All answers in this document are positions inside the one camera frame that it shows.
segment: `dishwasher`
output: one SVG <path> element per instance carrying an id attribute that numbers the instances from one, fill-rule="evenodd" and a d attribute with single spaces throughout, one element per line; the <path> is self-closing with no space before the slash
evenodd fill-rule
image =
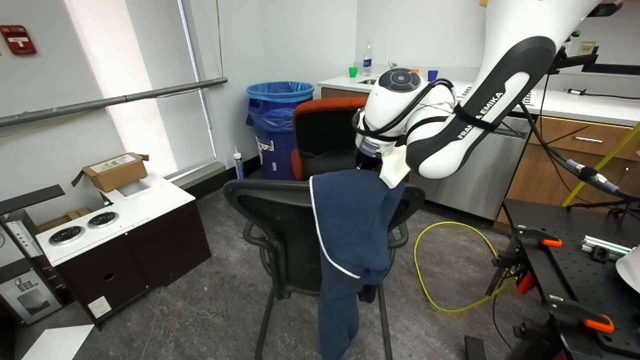
<path id="1" fill-rule="evenodd" d="M 524 115 L 512 112 L 455 174 L 431 180 L 412 173 L 410 182 L 422 188 L 431 202 L 495 220 L 530 131 Z"/>

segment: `stove burner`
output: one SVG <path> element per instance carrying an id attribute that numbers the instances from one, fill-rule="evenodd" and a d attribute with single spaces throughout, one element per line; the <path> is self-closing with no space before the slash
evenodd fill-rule
<path id="1" fill-rule="evenodd" d="M 84 233 L 84 227 L 71 226 L 66 227 L 57 233 L 51 235 L 49 242 L 52 245 L 60 245 L 78 239 Z"/>
<path id="2" fill-rule="evenodd" d="M 95 215 L 89 220 L 87 226 L 90 229 L 96 229 L 98 227 L 104 227 L 109 224 L 112 224 L 114 221 L 118 220 L 118 213 L 114 213 L 112 211 L 107 211 L 106 213 Z"/>

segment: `blue trash can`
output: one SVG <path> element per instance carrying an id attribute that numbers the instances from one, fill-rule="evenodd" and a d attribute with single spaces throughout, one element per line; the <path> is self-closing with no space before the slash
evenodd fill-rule
<path id="1" fill-rule="evenodd" d="M 291 152 L 296 148 L 293 110 L 313 99 L 314 86 L 280 81 L 255 84 L 246 92 L 249 95 L 246 124 L 255 131 L 262 175 L 269 180 L 294 180 L 291 167 Z"/>

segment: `cardboard box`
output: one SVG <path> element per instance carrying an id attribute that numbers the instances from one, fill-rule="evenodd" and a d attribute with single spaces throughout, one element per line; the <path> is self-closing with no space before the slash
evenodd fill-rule
<path id="1" fill-rule="evenodd" d="M 72 211 L 67 211 L 64 216 L 59 218 L 51 219 L 47 222 L 43 222 L 42 224 L 36 226 L 38 228 L 38 233 L 44 233 L 47 230 L 53 229 L 54 227 L 58 227 L 62 224 L 70 222 L 71 220 L 77 219 L 79 217 L 83 217 L 89 214 L 90 211 L 88 209 L 75 209 Z"/>
<path id="2" fill-rule="evenodd" d="M 110 192 L 121 186 L 133 183 L 135 180 L 147 176 L 145 164 L 149 156 L 128 152 L 114 158 L 88 165 L 80 170 L 80 173 L 71 182 L 71 185 L 78 184 L 84 174 L 86 174 L 93 185 L 103 192 Z"/>

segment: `orange chair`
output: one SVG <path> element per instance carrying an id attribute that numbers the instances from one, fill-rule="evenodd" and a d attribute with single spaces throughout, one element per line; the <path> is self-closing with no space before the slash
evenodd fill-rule
<path id="1" fill-rule="evenodd" d="M 320 99 L 300 104 L 293 113 L 298 148 L 291 152 L 299 181 L 324 172 L 355 168 L 355 136 L 351 118 L 365 97 Z"/>

